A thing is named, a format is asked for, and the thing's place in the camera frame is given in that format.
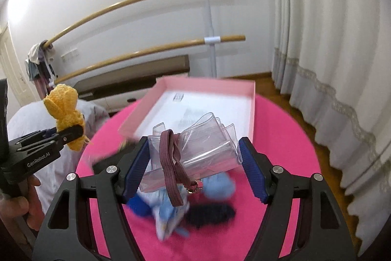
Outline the person's left hand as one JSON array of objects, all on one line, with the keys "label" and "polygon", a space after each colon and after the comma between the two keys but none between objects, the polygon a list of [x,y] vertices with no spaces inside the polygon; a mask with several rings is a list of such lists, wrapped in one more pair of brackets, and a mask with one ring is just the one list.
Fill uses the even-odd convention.
[{"label": "person's left hand", "polygon": [[1,221],[6,229],[14,236],[19,232],[15,218],[27,215],[26,223],[32,230],[39,231],[44,220],[44,212],[38,198],[36,187],[40,186],[40,180],[32,175],[28,178],[27,197],[10,198],[1,194]]}]

